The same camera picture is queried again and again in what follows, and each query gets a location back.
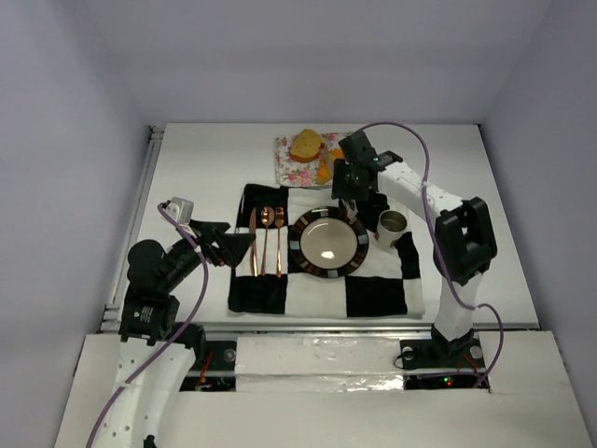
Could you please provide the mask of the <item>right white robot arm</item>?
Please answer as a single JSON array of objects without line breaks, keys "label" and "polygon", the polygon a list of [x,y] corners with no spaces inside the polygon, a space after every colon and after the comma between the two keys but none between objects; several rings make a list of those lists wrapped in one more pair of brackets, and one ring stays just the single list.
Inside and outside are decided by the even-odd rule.
[{"label": "right white robot arm", "polygon": [[366,133],[358,130],[339,141],[343,158],[334,162],[332,196],[352,205],[375,191],[425,221],[442,277],[438,312],[425,351],[447,358],[472,342],[479,285],[497,255],[497,244],[488,205],[479,197],[465,200],[432,184],[427,144],[411,128],[401,128],[423,148],[421,174],[392,151],[377,153]]}]

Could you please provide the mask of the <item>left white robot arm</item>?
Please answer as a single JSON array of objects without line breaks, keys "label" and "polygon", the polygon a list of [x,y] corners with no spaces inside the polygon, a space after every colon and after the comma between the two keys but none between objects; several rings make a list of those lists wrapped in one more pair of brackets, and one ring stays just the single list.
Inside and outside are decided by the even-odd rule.
[{"label": "left white robot arm", "polygon": [[165,249],[155,240],[128,253],[127,288],[118,330],[113,392],[86,442],[89,447],[158,447],[190,368],[205,358],[203,326],[176,319],[174,289],[196,268],[237,267],[255,241],[225,222],[176,224],[181,239]]}]

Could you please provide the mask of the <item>orange croissant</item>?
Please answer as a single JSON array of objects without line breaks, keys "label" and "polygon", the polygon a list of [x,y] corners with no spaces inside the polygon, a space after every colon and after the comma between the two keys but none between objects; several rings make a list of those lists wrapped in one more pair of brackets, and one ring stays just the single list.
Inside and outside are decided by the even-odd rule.
[{"label": "orange croissant", "polygon": [[324,149],[319,157],[319,168],[315,177],[316,185],[324,185],[331,181],[334,174],[335,160],[343,160],[343,152],[339,147]]}]

